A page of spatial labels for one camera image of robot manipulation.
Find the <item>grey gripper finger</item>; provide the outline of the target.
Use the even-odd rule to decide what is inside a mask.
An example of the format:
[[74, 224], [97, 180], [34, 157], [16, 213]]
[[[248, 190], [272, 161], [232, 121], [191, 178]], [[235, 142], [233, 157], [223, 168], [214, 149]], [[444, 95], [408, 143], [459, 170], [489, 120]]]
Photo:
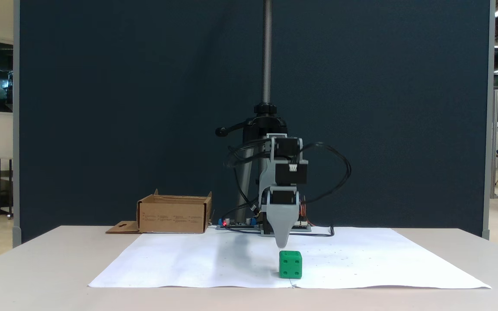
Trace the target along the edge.
[[299, 217], [297, 206], [268, 206], [267, 220], [274, 232], [275, 242], [279, 249], [288, 244], [289, 234]]

